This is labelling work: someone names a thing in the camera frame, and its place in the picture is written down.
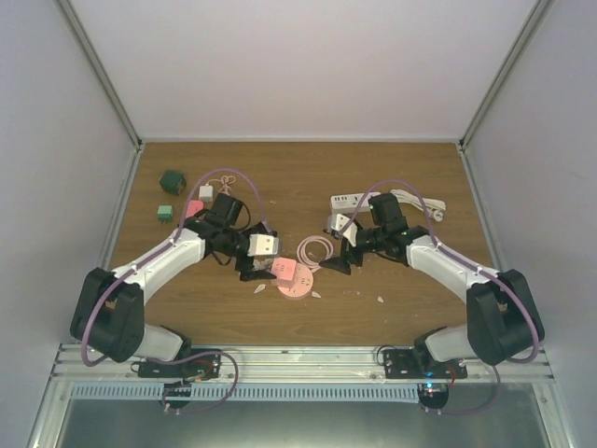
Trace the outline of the dark green cube plug adapter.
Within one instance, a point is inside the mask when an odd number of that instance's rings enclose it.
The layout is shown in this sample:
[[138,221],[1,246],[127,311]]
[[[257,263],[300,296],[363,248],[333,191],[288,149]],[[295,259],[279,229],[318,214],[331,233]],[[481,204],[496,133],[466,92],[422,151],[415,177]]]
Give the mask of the dark green cube plug adapter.
[[167,194],[179,196],[186,186],[187,180],[180,171],[166,170],[160,177],[160,187]]

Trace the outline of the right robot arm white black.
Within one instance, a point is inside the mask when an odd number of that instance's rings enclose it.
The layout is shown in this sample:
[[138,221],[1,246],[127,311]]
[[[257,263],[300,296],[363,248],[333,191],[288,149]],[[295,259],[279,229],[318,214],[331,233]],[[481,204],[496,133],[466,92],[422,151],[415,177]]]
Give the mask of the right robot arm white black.
[[430,229],[411,227],[391,193],[372,196],[368,210],[374,223],[368,229],[344,214],[328,217],[326,233],[340,241],[340,253],[321,267],[349,274],[362,266],[366,254],[380,255],[428,275],[466,307],[464,325],[416,339],[412,362],[417,373],[433,378],[447,361],[467,357],[490,366],[536,358],[545,330],[522,273],[488,268],[451,250]]

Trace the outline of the small grey white plug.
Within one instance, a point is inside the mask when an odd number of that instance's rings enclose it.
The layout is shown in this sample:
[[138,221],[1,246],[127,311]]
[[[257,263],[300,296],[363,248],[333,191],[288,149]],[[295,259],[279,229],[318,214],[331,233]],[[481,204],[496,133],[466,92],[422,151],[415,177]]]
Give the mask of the small grey white plug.
[[215,191],[211,185],[202,185],[198,190],[198,199],[202,202],[209,203],[214,199]]

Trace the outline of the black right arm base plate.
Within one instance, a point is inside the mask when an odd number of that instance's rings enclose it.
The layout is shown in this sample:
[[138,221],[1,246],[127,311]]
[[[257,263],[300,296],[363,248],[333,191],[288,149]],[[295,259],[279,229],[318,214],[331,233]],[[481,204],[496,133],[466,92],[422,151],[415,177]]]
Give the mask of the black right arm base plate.
[[416,348],[383,345],[377,349],[374,359],[383,368],[386,379],[457,380],[468,377],[466,367],[457,359],[435,361]]

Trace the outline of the red pink charger plug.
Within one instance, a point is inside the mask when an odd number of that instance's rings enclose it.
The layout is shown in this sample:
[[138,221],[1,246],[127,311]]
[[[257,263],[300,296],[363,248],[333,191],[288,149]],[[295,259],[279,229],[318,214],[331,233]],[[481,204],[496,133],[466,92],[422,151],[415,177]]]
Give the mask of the red pink charger plug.
[[196,216],[204,209],[204,202],[201,200],[191,200],[187,206],[185,219]]

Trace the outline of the white power strip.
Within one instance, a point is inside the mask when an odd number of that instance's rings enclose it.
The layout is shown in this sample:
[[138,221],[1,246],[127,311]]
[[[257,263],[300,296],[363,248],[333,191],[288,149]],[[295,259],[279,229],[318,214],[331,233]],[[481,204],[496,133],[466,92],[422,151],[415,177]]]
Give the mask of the white power strip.
[[331,196],[329,202],[330,212],[345,216],[351,215],[355,211],[366,213],[369,210],[368,200],[378,195],[380,195],[378,191],[373,191],[368,194],[352,193]]

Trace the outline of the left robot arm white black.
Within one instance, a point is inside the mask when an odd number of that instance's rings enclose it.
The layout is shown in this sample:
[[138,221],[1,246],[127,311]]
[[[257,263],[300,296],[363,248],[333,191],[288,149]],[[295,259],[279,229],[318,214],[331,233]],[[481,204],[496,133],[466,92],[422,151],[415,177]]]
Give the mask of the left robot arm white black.
[[146,323],[149,300],[186,268],[209,257],[234,264],[243,282],[271,280],[273,274],[255,264],[257,258],[278,255],[280,241],[263,222],[237,228],[246,205],[226,194],[215,198],[184,220],[159,245],[111,271],[90,271],[76,304],[70,334],[84,351],[94,349],[102,359],[124,362],[132,357],[156,360],[172,377],[189,372],[192,355],[180,333]]

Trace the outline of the pink cube socket adapter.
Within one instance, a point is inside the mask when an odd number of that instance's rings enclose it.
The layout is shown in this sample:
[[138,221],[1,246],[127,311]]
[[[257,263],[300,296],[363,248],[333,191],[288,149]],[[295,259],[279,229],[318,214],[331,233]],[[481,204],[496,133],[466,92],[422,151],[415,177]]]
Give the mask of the pink cube socket adapter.
[[274,275],[271,283],[277,287],[291,287],[294,283],[297,261],[289,258],[276,258],[271,265],[270,273]]

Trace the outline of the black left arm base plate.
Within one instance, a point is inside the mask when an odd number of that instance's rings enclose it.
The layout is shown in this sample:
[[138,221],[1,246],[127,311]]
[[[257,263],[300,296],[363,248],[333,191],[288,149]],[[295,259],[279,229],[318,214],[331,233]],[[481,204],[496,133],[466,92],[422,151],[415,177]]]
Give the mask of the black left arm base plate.
[[174,378],[185,381],[207,381],[219,376],[221,350],[191,348],[187,354],[180,355],[178,364],[164,364],[154,361],[135,361],[131,371],[140,378]]

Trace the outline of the pink round socket tower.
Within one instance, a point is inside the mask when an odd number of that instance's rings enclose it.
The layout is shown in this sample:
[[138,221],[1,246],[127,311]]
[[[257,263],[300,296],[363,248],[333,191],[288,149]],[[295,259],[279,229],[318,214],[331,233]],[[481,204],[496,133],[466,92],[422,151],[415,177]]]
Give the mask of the pink round socket tower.
[[288,300],[299,301],[312,292],[313,273],[302,263],[296,265],[293,280],[288,287],[278,287],[279,292]]

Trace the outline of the light green plug adapter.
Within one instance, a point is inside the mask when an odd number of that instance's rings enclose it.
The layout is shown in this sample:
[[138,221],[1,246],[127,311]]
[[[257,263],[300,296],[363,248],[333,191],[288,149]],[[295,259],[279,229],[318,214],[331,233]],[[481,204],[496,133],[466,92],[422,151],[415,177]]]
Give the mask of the light green plug adapter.
[[160,223],[172,222],[174,219],[174,208],[169,204],[162,204],[157,210],[157,220]]

